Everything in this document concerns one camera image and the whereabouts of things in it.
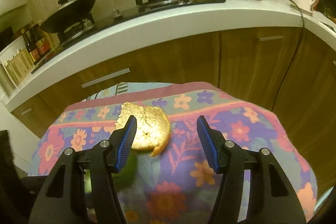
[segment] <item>cabinet door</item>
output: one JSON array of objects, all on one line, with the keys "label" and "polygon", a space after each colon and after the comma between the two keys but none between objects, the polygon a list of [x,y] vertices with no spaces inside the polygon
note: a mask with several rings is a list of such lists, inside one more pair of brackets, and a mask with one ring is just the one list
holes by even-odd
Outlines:
[{"label": "cabinet door", "polygon": [[167,41],[106,60],[39,93],[57,114],[120,82],[187,83],[218,86],[219,32]]},{"label": "cabinet door", "polygon": [[12,114],[39,138],[58,117],[38,95],[14,109]]},{"label": "cabinet door", "polygon": [[291,27],[222,31],[220,89],[271,110],[300,32]]},{"label": "cabinet door", "polygon": [[319,195],[336,182],[336,53],[305,31],[274,112],[318,180]]}]

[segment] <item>soy sauce bottle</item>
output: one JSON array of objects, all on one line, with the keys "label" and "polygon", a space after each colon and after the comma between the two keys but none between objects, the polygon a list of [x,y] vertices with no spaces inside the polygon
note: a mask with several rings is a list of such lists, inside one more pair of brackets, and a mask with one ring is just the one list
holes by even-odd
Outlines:
[{"label": "soy sauce bottle", "polygon": [[45,39],[45,37],[41,34],[39,30],[39,25],[35,24],[30,30],[30,37],[34,44],[36,45],[37,50],[39,51],[41,57],[44,57],[50,52],[50,45]]},{"label": "soy sauce bottle", "polygon": [[41,56],[36,48],[36,45],[34,42],[30,41],[30,39],[28,38],[28,35],[26,34],[25,29],[21,30],[21,34],[23,36],[23,39],[25,40],[28,54],[31,60],[33,61],[34,65],[36,65],[41,60]]}]

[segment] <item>drawer handle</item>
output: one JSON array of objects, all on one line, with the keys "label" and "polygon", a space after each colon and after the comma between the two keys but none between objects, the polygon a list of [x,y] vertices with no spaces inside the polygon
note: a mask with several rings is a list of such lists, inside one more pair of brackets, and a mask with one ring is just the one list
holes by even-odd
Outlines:
[{"label": "drawer handle", "polygon": [[25,114],[27,114],[28,112],[31,112],[32,111],[32,109],[31,108],[28,108],[28,109],[26,109],[25,111],[23,111],[22,113],[21,113],[21,115],[25,115]]},{"label": "drawer handle", "polygon": [[87,82],[87,83],[83,84],[82,88],[87,88],[88,86],[98,84],[98,83],[103,82],[105,80],[108,80],[108,79],[111,79],[111,78],[114,78],[114,77],[117,77],[117,76],[120,76],[120,75],[124,75],[124,74],[129,73],[129,72],[131,72],[129,68],[113,72],[109,75],[105,75],[103,77],[97,78],[95,80],[92,80],[90,82]]},{"label": "drawer handle", "polygon": [[259,41],[267,41],[267,40],[275,40],[275,39],[282,39],[283,35],[278,35],[277,37],[261,37]]}]

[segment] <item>bread slice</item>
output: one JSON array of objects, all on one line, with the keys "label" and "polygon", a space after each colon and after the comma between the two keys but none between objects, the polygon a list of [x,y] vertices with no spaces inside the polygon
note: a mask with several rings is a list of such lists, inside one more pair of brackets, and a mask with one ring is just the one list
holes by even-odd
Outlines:
[{"label": "bread slice", "polygon": [[137,121],[132,149],[153,149],[151,156],[160,154],[170,138],[170,122],[163,109],[155,106],[143,107],[126,102],[121,105],[115,128],[123,128],[130,115],[133,115]]}]

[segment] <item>white countertop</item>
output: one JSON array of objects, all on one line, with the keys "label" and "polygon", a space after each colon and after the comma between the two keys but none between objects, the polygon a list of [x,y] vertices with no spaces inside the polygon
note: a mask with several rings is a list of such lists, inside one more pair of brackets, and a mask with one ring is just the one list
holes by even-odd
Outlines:
[{"label": "white countertop", "polygon": [[[58,54],[34,74],[28,75],[2,102],[9,111],[42,90],[85,68],[115,56],[153,44],[190,35],[251,27],[301,27],[298,11],[289,1],[226,0],[164,10],[137,17],[96,33]],[[320,13],[319,19],[304,15],[305,28],[336,51],[336,35],[323,21],[336,25]]]}]

